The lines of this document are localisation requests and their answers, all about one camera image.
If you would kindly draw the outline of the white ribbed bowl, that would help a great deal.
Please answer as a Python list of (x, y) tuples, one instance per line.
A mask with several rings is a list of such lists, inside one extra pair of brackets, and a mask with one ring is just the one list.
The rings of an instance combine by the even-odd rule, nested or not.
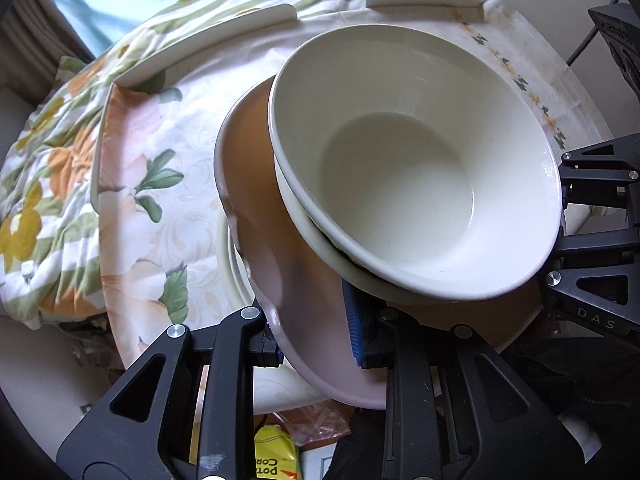
[(357, 266), (445, 301), (500, 296), (550, 255), (562, 216), (552, 148), (494, 70), (404, 26), (300, 46), (274, 78), (274, 158), (319, 231)]

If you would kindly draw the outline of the pink flower-shaped plate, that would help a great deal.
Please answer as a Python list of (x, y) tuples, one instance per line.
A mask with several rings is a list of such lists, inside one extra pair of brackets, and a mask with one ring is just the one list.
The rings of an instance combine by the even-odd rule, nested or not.
[(272, 81), (236, 102), (218, 133), (214, 175), (230, 235), (254, 298), (292, 368), (320, 396), (382, 410), (384, 370), (352, 356), (342, 280), (304, 242), (277, 186), (267, 124)]

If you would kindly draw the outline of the brown right curtain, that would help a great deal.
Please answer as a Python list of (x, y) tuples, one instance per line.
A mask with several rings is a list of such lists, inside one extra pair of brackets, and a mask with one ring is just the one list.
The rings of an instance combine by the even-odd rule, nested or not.
[(53, 0), (11, 0), (1, 9), (1, 84), (29, 104), (52, 88), (61, 58), (94, 55)]

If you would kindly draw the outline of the floral green striped duvet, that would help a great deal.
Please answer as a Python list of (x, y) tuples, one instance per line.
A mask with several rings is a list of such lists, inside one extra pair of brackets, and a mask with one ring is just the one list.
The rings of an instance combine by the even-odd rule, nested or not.
[(1, 166), (1, 305), (14, 321), (91, 318), (104, 310), (99, 220), (90, 172), (107, 91), (115, 78), (192, 32), (268, 6), (299, 15), (358, 8), (364, 0), (176, 0), (94, 62), (66, 56)]

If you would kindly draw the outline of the floral cream tablecloth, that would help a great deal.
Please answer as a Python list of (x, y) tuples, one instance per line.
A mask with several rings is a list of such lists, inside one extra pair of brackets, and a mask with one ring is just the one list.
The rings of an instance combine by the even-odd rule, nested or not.
[[(486, 0), (489, 21), (463, 22), (450, 41), (486, 63), (535, 114), (559, 164), (565, 152), (608, 140), (611, 130), (590, 95), (547, 40), (502, 0)], [(134, 189), (137, 207), (113, 217), (99, 213), (103, 292), (122, 362), (133, 363), (168, 326), (215, 325), (232, 310), (218, 272), (218, 207), (173, 209), (164, 216), (153, 188), (169, 188), (182, 174), (156, 160)], [(576, 231), (585, 206), (562, 207), (560, 226)], [(540, 308), (532, 277), (517, 289), (482, 300), (437, 306), (401, 306), (421, 322), (441, 328), (471, 325), (497, 349), (506, 348)]]

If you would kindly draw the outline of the yellow potato chips bag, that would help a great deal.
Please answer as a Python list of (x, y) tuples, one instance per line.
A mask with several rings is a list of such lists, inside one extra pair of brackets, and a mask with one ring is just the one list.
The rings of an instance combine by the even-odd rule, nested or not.
[(280, 426), (266, 425), (254, 437), (258, 479), (300, 480), (298, 449)]

